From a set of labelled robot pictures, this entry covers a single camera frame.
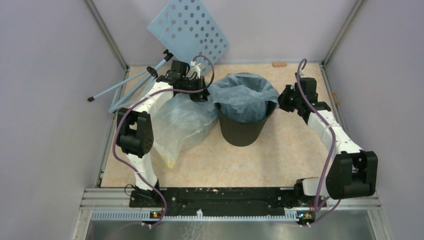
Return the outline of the light blue trash bag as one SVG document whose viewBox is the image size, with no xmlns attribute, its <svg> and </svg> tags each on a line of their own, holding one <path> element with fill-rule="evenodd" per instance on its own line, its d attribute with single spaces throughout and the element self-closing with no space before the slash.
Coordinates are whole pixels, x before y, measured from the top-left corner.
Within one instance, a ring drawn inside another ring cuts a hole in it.
<svg viewBox="0 0 424 240">
<path fill-rule="evenodd" d="M 267 104 L 276 103 L 279 93 L 260 75 L 241 72 L 228 75 L 208 87 L 215 104 L 229 119 L 254 123 L 266 117 Z"/>
</svg>

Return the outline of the translucent yellowish trash bag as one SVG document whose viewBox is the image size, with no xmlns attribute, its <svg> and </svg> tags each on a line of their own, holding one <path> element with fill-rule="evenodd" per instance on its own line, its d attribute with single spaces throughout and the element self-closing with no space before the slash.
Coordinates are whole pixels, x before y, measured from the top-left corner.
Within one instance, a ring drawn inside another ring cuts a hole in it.
<svg viewBox="0 0 424 240">
<path fill-rule="evenodd" d="M 210 95 L 205 101 L 193 101 L 188 94 L 176 94 L 152 117 L 152 161 L 163 169 L 173 169 L 180 152 L 202 143 L 217 121 Z"/>
</svg>

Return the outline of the black plastic trash bin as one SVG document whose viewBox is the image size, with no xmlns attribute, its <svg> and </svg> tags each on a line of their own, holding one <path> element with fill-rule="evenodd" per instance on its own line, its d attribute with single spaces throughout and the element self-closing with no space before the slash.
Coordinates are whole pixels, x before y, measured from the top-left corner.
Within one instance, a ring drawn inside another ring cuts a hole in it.
<svg viewBox="0 0 424 240">
<path fill-rule="evenodd" d="M 233 146 L 246 147 L 258 139 L 267 120 L 273 115 L 277 104 L 272 101 L 267 101 L 265 117 L 251 123 L 232 120 L 221 111 L 221 105 L 219 103 L 215 103 L 214 106 L 218 113 L 219 125 L 223 138 Z"/>
</svg>

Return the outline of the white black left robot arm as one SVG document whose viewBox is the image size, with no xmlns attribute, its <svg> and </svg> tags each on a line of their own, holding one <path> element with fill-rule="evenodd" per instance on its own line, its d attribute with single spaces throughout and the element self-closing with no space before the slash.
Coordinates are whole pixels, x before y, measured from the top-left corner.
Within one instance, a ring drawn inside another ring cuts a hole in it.
<svg viewBox="0 0 424 240">
<path fill-rule="evenodd" d="M 175 95 L 187 97 L 194 102 L 208 99 L 207 84 L 201 75 L 201 63 L 173 60 L 171 68 L 164 75 L 155 75 L 147 83 L 139 101 L 129 108 L 117 112 L 117 126 L 112 152 L 120 147 L 128 157 L 127 165 L 134 171 L 135 188 L 143 191 L 141 200 L 149 207 L 160 202 L 159 183 L 150 158 L 154 146 L 152 115 Z"/>
</svg>

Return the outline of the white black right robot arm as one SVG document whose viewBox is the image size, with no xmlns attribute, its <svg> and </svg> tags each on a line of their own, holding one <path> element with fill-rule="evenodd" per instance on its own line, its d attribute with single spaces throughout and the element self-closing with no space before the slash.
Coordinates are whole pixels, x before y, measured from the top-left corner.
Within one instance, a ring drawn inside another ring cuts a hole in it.
<svg viewBox="0 0 424 240">
<path fill-rule="evenodd" d="M 312 128 L 330 154 L 324 177 L 299 179 L 293 200 L 307 206 L 316 194 L 334 200 L 372 196 L 376 190 L 378 157 L 365 151 L 336 121 L 329 105 L 318 100 L 317 82 L 303 77 L 287 84 L 278 97 L 280 109 L 297 114 Z"/>
</svg>

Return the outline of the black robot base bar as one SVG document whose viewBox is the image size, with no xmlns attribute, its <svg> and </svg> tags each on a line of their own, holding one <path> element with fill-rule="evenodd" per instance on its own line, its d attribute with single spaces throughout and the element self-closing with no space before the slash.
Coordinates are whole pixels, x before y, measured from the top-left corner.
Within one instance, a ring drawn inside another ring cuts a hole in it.
<svg viewBox="0 0 424 240">
<path fill-rule="evenodd" d="M 131 208 L 159 208 L 167 217 L 194 216 L 201 210 L 206 217 L 283 216 L 287 209 L 314 202 L 300 187 L 168 187 L 134 189 Z"/>
</svg>

